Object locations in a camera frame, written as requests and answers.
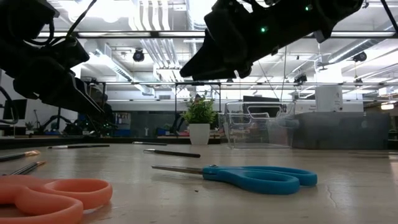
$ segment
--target scissors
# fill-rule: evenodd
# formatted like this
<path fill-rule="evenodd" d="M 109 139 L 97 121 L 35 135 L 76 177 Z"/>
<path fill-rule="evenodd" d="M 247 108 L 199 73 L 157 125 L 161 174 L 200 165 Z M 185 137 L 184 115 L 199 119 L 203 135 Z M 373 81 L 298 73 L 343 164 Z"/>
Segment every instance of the scissors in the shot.
<path fill-rule="evenodd" d="M 275 166 L 206 166 L 192 167 L 152 166 L 153 169 L 201 174 L 205 180 L 226 182 L 250 192 L 288 195 L 300 190 L 300 185 L 314 186 L 316 173 L 302 169 Z"/>
<path fill-rule="evenodd" d="M 98 179 L 39 179 L 28 175 L 0 177 L 0 205 L 14 204 L 31 217 L 1 218 L 2 224 L 76 224 L 86 209 L 107 204 L 110 183 Z"/>

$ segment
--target lab workbench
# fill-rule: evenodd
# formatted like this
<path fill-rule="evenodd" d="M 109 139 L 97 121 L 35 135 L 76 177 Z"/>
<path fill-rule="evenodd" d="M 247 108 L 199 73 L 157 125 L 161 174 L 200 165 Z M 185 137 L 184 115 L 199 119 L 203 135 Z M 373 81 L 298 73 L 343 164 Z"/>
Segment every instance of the lab workbench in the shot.
<path fill-rule="evenodd" d="M 201 158 L 144 154 L 148 148 L 192 152 Z M 47 161 L 31 175 L 43 178 L 97 178 L 113 185 L 111 203 L 86 211 L 82 223 L 395 223 L 398 220 L 398 156 L 360 151 L 228 149 L 211 146 L 143 146 L 49 150 L 0 163 L 8 174 L 34 161 Z M 150 165 L 203 167 L 285 166 L 314 171 L 316 187 L 293 195 L 254 194 L 199 175 L 154 170 Z M 21 216 L 0 207 L 0 217 Z"/>

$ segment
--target desk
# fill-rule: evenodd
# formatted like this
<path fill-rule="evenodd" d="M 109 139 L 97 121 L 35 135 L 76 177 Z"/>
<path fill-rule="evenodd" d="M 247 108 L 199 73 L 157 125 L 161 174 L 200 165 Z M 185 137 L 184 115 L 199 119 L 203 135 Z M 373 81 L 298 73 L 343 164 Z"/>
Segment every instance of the desk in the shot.
<path fill-rule="evenodd" d="M 32 175 L 110 181 L 114 187 L 111 204 L 87 212 L 83 224 L 391 224 L 398 220 L 397 156 L 348 151 L 230 150 L 223 145 L 150 146 L 202 155 L 195 159 L 142 153 L 148 147 L 115 144 L 100 149 L 36 148 L 42 151 L 40 156 L 0 163 L 0 172 L 10 173 L 32 161 L 47 160 L 48 164 Z M 0 151 L 0 155 L 18 151 L 24 150 Z M 319 184 L 294 195 L 260 195 L 197 175 L 153 170 L 152 164 L 289 166 L 317 172 Z M 13 208 L 0 208 L 2 217 L 16 213 Z"/>

